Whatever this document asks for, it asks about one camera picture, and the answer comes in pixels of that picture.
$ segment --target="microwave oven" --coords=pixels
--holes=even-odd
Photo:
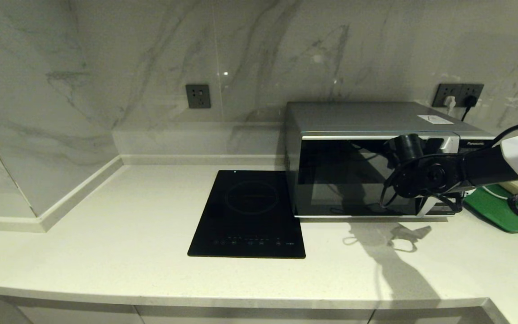
[[[380,206],[383,183],[393,172],[384,154],[386,142],[408,134],[424,141],[424,154],[466,153],[494,138],[417,103],[289,102],[285,168],[295,217],[453,215],[433,197],[397,197],[388,207]]]

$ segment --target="white countertop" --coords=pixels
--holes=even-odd
[[[518,234],[448,221],[302,223],[304,260],[197,258],[187,249],[217,170],[123,166],[45,234],[0,232],[0,294],[96,303],[443,308],[491,301],[518,324]],[[416,252],[391,231],[430,226]],[[409,248],[396,240],[395,248]]]

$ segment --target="electrical outlet panel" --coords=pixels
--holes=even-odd
[[[478,100],[482,92],[483,84],[441,83],[437,88],[432,107],[444,107],[445,98],[448,96],[455,97],[455,107],[466,107],[467,97],[473,96]]]
[[[208,85],[187,84],[185,90],[187,91],[189,108],[211,108]]]

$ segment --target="green cutting board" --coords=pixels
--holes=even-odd
[[[487,186],[487,188],[502,197],[512,195],[498,184]],[[476,211],[505,232],[518,233],[518,216],[511,211],[506,200],[493,197],[487,191],[479,188],[467,196],[464,202],[469,205],[471,210]]]

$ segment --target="black glass cooktop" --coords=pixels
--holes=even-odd
[[[285,172],[219,171],[188,255],[304,258]]]

